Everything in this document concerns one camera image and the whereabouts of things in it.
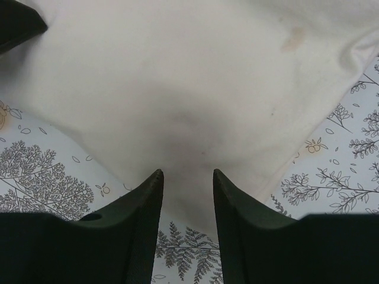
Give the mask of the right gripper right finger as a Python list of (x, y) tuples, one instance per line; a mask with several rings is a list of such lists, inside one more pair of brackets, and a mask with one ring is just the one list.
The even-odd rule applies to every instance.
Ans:
[(377, 283), (378, 217), (286, 217), (213, 173), (225, 283)]

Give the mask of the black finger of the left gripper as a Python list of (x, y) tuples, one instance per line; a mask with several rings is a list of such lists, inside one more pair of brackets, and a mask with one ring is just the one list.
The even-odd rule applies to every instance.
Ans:
[(40, 14), (18, 1), (1, 1), (1, 55), (48, 29)]

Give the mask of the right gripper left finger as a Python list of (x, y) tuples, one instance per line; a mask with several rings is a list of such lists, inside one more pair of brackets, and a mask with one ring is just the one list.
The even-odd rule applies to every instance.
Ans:
[(1, 214), (2, 283), (150, 283), (164, 175), (79, 221)]

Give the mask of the cream white t-shirt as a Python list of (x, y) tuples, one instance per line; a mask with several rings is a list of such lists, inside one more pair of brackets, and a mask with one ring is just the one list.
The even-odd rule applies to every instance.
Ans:
[(378, 52), (377, 1), (30, 1), (1, 94), (216, 232), (211, 174), (265, 199)]

